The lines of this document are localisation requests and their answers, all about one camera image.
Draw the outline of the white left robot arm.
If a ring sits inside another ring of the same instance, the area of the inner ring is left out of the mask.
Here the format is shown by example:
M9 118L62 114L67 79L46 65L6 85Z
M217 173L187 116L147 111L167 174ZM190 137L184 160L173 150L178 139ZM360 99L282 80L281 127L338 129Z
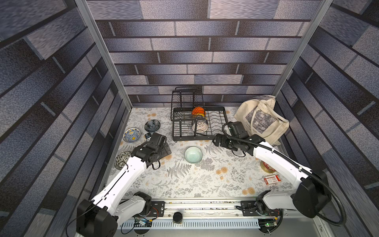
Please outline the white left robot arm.
M92 200L83 200L77 208L77 237L112 237L118 227L131 217L146 215L151 197L137 192L122 202L131 185L154 163L171 154L167 138L153 133L151 138L135 147L118 175Z

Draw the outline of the dark grey-blue ceramic bowl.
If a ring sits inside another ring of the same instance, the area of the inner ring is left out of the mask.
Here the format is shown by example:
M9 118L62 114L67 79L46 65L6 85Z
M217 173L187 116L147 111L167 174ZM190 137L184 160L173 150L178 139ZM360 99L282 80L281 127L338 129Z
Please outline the dark grey-blue ceramic bowl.
M160 129L160 121L157 120L157 119L152 119L152 120L148 120L145 125L144 125L144 129L145 131L147 132L156 132Z

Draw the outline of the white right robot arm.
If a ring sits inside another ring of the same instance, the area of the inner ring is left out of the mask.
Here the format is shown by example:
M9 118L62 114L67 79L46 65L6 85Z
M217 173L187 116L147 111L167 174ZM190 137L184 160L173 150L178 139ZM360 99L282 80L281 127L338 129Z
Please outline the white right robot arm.
M293 185L294 189L291 191L264 191L256 197L254 206L249 207L249 211L266 216L275 210L282 214L284 209L290 209L297 210L308 218L317 216L334 226L342 226L346 223L346 211L340 198L329 186L326 173L313 171L297 163L274 149L266 140L256 134L249 135L241 122L224 124L222 133L216 134L212 142L217 147L223 147L233 152L242 151L258 158ZM338 221L328 219L320 213L331 200L335 201L340 212Z

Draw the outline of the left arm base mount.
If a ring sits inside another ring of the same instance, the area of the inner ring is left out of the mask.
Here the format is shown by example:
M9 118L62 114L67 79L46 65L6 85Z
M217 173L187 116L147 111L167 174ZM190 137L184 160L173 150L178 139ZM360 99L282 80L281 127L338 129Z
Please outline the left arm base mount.
M163 217L165 210L165 202L164 201L152 201L151 209L148 213L147 217Z

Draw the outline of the white lattice pattern bowl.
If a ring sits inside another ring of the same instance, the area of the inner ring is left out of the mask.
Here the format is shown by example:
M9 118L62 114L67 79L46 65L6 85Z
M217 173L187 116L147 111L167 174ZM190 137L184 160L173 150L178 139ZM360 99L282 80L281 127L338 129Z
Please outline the white lattice pattern bowl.
M205 133L208 130L208 121L205 119L193 120L192 130L196 133Z

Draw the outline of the black wire dish rack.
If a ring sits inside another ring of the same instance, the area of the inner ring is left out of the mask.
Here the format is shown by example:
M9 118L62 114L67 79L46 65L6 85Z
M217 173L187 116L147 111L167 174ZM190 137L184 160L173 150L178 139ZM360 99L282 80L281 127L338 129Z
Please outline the black wire dish rack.
M198 87L176 87L171 95L171 121L172 139L179 141L212 140L216 134L222 133L222 126L228 123L227 113L224 107L207 106L205 96ZM196 133L192 130L192 110L195 107L203 107L205 117L197 116L196 119L208 121L208 130L205 133Z

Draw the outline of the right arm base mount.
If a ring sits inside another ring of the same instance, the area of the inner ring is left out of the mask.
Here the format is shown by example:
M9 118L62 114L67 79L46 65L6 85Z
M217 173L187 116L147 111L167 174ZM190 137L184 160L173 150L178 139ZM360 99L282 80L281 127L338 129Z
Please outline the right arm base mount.
M243 216L280 216L279 209L269 209L262 201L241 201L235 208L240 210Z

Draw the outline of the orange plastic bowl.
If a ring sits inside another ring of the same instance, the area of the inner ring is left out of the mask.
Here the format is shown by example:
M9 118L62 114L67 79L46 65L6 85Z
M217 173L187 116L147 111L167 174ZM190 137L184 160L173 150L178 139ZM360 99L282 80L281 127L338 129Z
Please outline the orange plastic bowl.
M193 116L202 116L202 117L205 117L206 111L205 111L205 109L203 107L195 107L192 110L191 114Z

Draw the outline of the beige canvas tote bag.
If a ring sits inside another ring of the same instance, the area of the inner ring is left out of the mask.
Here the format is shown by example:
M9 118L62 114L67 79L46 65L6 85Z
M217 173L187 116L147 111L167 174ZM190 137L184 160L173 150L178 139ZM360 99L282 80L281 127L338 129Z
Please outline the beige canvas tote bag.
M235 119L242 122L248 134L258 135L272 146L289 128L289 121L274 111L276 99L272 95L259 95L241 104Z

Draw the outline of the red gold round tin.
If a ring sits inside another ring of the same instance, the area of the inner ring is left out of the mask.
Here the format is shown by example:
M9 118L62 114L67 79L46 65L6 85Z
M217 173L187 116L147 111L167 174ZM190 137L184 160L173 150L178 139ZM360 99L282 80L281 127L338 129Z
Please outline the red gold round tin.
M276 170L273 169L270 165L268 165L267 163L261 161L260 162L260 166L261 166L261 169L266 172L266 173L275 173Z

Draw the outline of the blue yellow patterned bowl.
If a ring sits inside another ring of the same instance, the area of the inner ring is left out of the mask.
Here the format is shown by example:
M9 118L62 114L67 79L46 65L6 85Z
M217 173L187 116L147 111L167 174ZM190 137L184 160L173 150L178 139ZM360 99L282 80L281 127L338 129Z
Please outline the blue yellow patterned bowl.
M127 143L133 143L138 141L141 138L141 131L138 128L129 128L127 129L122 139Z

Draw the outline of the pale green ceramic bowl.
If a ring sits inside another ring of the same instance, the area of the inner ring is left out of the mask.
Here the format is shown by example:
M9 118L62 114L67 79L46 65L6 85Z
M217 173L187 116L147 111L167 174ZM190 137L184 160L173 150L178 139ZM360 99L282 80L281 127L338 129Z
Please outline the pale green ceramic bowl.
M200 148L192 146L186 149L184 156L187 162L196 164L202 160L203 153Z

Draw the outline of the green circuit board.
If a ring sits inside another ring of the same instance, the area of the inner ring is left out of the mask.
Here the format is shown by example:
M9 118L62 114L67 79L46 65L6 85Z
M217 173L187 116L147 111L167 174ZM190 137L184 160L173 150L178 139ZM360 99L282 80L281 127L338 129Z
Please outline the green circuit board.
M267 228L274 228L277 225L277 222L272 219L261 219L258 221L258 223L262 231Z

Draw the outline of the black round knob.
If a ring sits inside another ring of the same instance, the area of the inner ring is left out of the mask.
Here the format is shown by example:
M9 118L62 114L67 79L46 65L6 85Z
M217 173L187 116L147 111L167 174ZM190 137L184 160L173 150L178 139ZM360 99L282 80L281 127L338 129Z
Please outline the black round knob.
M182 224L183 223L183 214L181 212L175 212L173 214L173 222L175 224Z

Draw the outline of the small red white box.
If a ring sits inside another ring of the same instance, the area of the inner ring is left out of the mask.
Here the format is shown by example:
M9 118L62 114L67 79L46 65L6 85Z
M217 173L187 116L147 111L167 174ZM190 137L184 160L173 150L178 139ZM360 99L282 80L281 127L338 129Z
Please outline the small red white box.
M264 182L266 185L272 185L281 182L281 179L278 175L270 175L264 177Z

